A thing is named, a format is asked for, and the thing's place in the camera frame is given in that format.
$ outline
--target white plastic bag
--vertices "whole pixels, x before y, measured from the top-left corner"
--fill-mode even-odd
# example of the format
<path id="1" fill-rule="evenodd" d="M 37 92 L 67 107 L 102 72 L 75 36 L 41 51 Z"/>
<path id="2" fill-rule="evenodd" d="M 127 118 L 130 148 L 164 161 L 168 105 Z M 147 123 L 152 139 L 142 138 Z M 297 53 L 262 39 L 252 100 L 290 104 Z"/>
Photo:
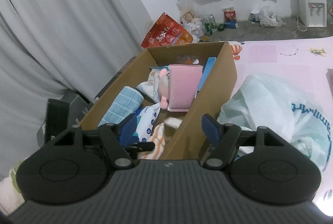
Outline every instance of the white plastic bag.
<path id="1" fill-rule="evenodd" d="M 191 42 L 191 44 L 195 44 L 195 43 L 198 43 L 200 41 L 200 38 L 197 37 L 196 35 L 191 34 L 191 36 L 193 37 L 193 41 Z"/>
<path id="2" fill-rule="evenodd" d="M 206 29 L 201 22 L 187 23 L 183 25 L 183 28 L 186 29 L 191 35 L 195 35 L 197 37 L 201 37 L 206 32 Z"/>
<path id="3" fill-rule="evenodd" d="M 259 11 L 260 25 L 263 27 L 280 27 L 283 22 L 281 18 L 274 13 L 271 5 L 266 5 Z"/>
<path id="4" fill-rule="evenodd" d="M 331 126 L 322 108 L 306 92 L 283 79 L 264 74 L 247 76 L 235 95 L 221 107 L 217 121 L 253 131 L 258 126 L 267 126 L 320 170 L 328 163 Z"/>

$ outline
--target red package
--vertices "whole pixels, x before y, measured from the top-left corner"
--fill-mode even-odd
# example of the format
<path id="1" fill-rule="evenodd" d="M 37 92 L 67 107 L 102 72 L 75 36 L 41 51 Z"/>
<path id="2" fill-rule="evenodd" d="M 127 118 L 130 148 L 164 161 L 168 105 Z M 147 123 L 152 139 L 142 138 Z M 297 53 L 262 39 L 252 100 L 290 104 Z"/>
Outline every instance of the red package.
<path id="1" fill-rule="evenodd" d="M 147 33 L 141 46 L 148 48 L 162 45 L 189 44 L 192 41 L 193 37 L 187 30 L 166 13 L 163 13 Z"/>
<path id="2" fill-rule="evenodd" d="M 224 23 L 231 21 L 237 22 L 236 12 L 233 7 L 222 9 L 222 11 L 224 12 Z"/>

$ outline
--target cardboard box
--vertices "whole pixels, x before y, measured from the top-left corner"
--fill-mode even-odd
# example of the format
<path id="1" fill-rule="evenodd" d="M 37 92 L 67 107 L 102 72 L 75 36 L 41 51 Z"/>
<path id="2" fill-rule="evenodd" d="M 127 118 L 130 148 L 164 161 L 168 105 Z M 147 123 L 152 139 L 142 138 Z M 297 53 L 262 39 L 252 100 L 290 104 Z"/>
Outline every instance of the cardboard box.
<path id="1" fill-rule="evenodd" d="M 196 56 L 200 65 L 205 65 L 209 57 L 217 60 L 209 73 L 202 89 L 191 108 L 185 112 L 161 110 L 157 126 L 167 117 L 182 117 L 183 122 L 165 146 L 160 159 L 200 159 L 208 144 L 201 129 L 201 118 L 204 113 L 217 118 L 222 104 L 230 99 L 236 83 L 237 74 L 228 42 L 196 43 L 179 46 L 162 46 L 145 49 L 130 66 L 111 84 L 105 93 L 83 118 L 80 125 L 84 130 L 96 129 L 101 118 L 124 86 L 135 88 L 147 81 L 150 66 L 165 66 L 177 63 L 178 56 Z M 143 105 L 153 105 L 148 97 Z"/>

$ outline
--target white tissue packet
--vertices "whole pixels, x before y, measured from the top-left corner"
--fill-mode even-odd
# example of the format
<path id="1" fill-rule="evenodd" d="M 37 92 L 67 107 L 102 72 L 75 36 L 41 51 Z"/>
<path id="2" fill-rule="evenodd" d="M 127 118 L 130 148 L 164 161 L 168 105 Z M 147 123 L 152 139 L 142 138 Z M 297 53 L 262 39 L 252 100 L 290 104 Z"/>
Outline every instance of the white tissue packet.
<path id="1" fill-rule="evenodd" d="M 164 123 L 167 125 L 167 126 L 170 126 L 174 129 L 178 129 L 180 127 L 180 124 L 183 120 L 182 119 L 179 119 L 179 118 L 173 118 L 173 117 L 169 117 L 167 118 Z"/>
<path id="2" fill-rule="evenodd" d="M 151 98 L 155 103 L 160 102 L 158 94 L 160 69 L 152 69 L 148 81 L 142 82 L 137 86 L 137 90 Z"/>
<path id="3" fill-rule="evenodd" d="M 139 138 L 139 142 L 146 142 L 153 134 L 153 126 L 159 115 L 160 104 L 145 107 L 137 116 L 138 126 L 133 134 Z"/>

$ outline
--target wrinkled curtain fold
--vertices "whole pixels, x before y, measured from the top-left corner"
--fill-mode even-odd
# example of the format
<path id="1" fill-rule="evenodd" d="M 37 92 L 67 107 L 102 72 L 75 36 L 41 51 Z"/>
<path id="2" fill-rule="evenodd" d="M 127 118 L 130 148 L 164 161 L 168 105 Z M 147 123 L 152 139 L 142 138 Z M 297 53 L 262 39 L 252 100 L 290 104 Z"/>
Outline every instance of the wrinkled curtain fold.
<path id="1" fill-rule="evenodd" d="M 141 49 L 113 0 L 0 0 L 0 180 L 37 147 L 48 98 L 93 100 Z"/>

